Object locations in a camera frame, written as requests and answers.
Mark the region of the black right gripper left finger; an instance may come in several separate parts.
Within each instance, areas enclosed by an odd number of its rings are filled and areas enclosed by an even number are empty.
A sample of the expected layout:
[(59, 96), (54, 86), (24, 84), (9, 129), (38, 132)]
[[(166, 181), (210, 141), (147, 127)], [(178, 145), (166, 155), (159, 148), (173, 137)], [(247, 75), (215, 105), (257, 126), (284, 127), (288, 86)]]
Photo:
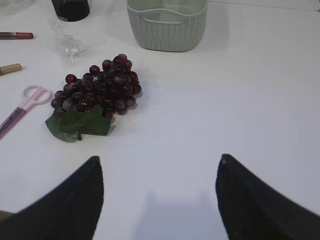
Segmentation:
[(103, 172), (90, 157), (51, 192), (0, 223), (2, 240), (91, 240), (104, 203)]

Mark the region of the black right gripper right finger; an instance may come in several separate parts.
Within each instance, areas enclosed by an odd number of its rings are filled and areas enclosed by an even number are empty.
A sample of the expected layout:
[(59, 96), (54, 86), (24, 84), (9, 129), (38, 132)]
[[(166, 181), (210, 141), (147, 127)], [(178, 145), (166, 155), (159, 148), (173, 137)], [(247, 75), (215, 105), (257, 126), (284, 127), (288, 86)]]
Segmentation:
[(236, 158), (223, 154), (215, 192), (230, 240), (318, 240), (320, 217), (266, 184)]

